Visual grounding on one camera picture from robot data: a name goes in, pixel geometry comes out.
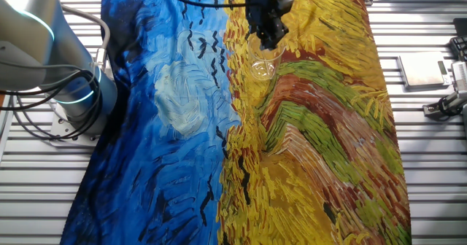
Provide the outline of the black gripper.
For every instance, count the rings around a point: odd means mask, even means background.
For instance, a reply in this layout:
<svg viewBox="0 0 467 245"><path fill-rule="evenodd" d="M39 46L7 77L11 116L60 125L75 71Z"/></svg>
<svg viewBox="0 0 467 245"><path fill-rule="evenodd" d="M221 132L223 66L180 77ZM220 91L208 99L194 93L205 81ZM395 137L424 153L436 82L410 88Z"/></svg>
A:
<svg viewBox="0 0 467 245"><path fill-rule="evenodd" d="M261 49L274 50L288 27L281 21L289 12L289 0L245 0L249 32L257 34Z"/></svg>

